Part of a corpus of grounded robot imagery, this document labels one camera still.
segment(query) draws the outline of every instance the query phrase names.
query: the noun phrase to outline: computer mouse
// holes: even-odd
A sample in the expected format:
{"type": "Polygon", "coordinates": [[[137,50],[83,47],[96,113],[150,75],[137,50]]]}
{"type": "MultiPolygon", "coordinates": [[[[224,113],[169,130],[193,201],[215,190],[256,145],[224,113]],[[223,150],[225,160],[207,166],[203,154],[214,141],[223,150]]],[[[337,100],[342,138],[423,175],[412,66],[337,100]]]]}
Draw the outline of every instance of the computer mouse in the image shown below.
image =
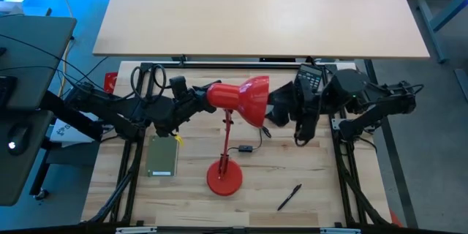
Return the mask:
{"type": "Polygon", "coordinates": [[[8,131],[8,151],[11,155],[20,155],[26,151],[31,136],[31,125],[18,123],[8,131]]]}

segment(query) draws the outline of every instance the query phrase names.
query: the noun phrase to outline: floor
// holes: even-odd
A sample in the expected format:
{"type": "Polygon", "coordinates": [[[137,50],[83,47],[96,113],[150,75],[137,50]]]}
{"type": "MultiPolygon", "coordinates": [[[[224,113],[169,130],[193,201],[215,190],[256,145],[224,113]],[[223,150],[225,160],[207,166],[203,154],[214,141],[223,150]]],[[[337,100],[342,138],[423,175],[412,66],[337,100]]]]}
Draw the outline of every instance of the floor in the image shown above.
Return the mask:
{"type": "MultiPolygon", "coordinates": [[[[78,19],[74,33],[76,41],[69,61],[84,72],[100,60],[92,56],[91,52],[108,1],[69,0],[78,19]]],[[[436,13],[447,3],[448,0],[431,0],[429,6],[436,13]]],[[[415,0],[409,0],[409,5],[432,60],[376,61],[375,70],[380,83],[407,80],[426,86],[418,95],[418,106],[414,113],[390,117],[419,227],[468,233],[468,172],[465,162],[468,156],[468,102],[453,73],[455,68],[463,68],[468,72],[468,10],[463,10],[438,33],[450,57],[448,63],[440,65],[435,62],[434,47],[422,17],[416,10],[415,0]]],[[[25,0],[24,6],[27,12],[35,15],[41,15],[45,7],[51,7],[55,16],[69,15],[64,0],[25,0]]],[[[102,83],[106,72],[117,71],[120,61],[130,59],[134,58],[107,59],[91,73],[91,79],[102,83]]],[[[72,69],[69,69],[69,73],[79,77],[72,69]]],[[[59,80],[56,78],[50,90],[55,92],[58,88],[59,80]]],[[[379,148],[378,158],[389,205],[404,222],[396,182],[380,132],[376,133],[374,139],[379,148]]],[[[42,154],[39,154],[38,160],[41,160],[42,154]]],[[[35,175],[38,165],[36,162],[32,175],[35,175]]],[[[30,176],[18,204],[9,208],[0,207],[0,230],[76,224],[80,220],[91,174],[92,167],[52,166],[44,185],[51,195],[42,202],[27,195],[32,180],[30,176]]]]}

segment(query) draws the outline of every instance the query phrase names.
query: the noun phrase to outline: red object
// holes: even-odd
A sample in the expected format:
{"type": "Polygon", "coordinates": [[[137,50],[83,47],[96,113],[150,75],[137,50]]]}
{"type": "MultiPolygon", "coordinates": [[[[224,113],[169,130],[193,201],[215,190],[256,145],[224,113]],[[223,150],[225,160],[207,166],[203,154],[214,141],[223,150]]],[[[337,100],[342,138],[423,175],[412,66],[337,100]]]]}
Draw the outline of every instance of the red object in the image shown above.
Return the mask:
{"type": "Polygon", "coordinates": [[[400,219],[396,216],[396,214],[390,209],[390,217],[392,219],[392,223],[399,227],[403,227],[403,224],[401,223],[400,219]]]}
{"type": "Polygon", "coordinates": [[[104,78],[104,91],[107,93],[113,93],[116,87],[117,72],[109,72],[105,74],[104,78]]]}
{"type": "Polygon", "coordinates": [[[226,138],[224,139],[224,151],[219,161],[213,163],[206,173],[206,183],[215,194],[228,196],[234,194],[242,185],[241,167],[229,159],[227,146],[229,144],[229,133],[231,130],[231,112],[226,112],[226,138]]]}
{"type": "Polygon", "coordinates": [[[228,196],[234,194],[241,188],[242,185],[242,170],[241,167],[231,159],[227,159],[226,173],[219,174],[219,162],[211,164],[206,173],[206,183],[217,195],[228,196]]]}
{"type": "Polygon", "coordinates": [[[268,76],[248,79],[240,86],[215,83],[208,89],[208,101],[214,107],[237,110],[254,127],[261,128],[268,102],[268,76]]]}

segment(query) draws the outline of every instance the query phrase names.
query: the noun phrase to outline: white label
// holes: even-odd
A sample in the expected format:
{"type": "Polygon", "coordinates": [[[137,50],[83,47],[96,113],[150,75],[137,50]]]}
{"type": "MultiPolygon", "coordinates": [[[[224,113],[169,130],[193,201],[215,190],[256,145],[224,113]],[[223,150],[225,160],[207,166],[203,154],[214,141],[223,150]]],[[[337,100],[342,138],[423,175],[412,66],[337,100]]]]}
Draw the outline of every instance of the white label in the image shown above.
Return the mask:
{"type": "Polygon", "coordinates": [[[157,172],[157,171],[153,171],[153,176],[170,176],[170,172],[157,172]]]}

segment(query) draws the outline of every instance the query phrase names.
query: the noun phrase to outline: wooden tabletop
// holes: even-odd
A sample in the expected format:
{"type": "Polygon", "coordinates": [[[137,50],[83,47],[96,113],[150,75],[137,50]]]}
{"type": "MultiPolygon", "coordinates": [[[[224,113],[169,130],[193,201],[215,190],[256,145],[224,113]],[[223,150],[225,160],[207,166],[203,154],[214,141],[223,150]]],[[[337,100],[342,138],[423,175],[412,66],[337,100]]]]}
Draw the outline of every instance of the wooden tabletop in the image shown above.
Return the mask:
{"type": "MultiPolygon", "coordinates": [[[[129,76],[139,62],[122,62],[114,94],[130,91],[129,76]]],[[[270,90],[292,80],[292,70],[241,69],[167,69],[170,77],[184,75],[188,86],[202,86],[215,80],[241,84],[245,79],[270,76],[270,90]]],[[[244,181],[241,189],[229,197],[215,195],[206,185],[206,171],[221,154],[224,142],[224,113],[198,113],[180,127],[184,146],[179,147],[177,174],[173,178],[148,177],[146,153],[154,128],[146,133],[143,157],[136,188],[132,221],[144,220],[146,225],[159,226],[333,226],[344,222],[328,117],[322,116],[315,139],[304,147],[293,141],[295,123],[284,128],[269,121],[272,138],[263,136],[261,148],[251,154],[231,151],[230,156],[241,166],[244,181]],[[276,212],[279,204],[297,184],[302,188],[291,201],[276,212]]],[[[259,130],[249,126],[236,112],[233,114],[230,146],[258,146],[259,130]]],[[[90,219],[105,204],[116,187],[124,141],[109,140],[100,146],[93,176],[83,209],[82,219],[90,219]]],[[[385,190],[375,150],[358,141],[355,159],[364,194],[380,214],[390,221],[385,190]]],[[[355,219],[358,218],[355,198],[350,191],[355,219]]]]}
{"type": "Polygon", "coordinates": [[[94,54],[429,57],[406,0],[110,0],[94,54]]]}

